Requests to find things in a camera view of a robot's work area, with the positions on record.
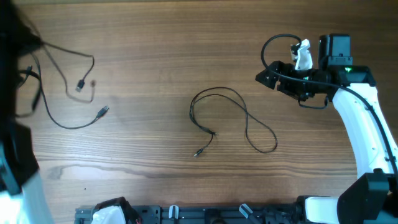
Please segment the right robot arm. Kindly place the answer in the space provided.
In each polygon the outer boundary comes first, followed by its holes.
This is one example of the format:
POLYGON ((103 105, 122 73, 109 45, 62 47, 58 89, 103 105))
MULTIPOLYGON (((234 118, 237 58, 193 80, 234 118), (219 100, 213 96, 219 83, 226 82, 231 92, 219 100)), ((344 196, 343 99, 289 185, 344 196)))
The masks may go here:
POLYGON ((337 197, 301 196, 293 217, 301 223, 396 223, 397 144, 379 105, 369 67, 355 65, 347 34, 319 38, 318 67, 308 40, 290 48, 292 62, 265 63, 256 80, 301 107, 317 94, 332 104, 354 152, 356 181, 337 197))

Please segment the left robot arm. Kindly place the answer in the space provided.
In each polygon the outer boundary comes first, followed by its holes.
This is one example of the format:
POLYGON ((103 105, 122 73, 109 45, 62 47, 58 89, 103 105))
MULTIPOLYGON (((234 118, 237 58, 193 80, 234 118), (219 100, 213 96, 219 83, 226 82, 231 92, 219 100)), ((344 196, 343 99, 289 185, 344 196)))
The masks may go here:
POLYGON ((53 223, 29 127, 17 121, 19 58, 41 46, 11 1, 1 1, 1 223, 53 223))

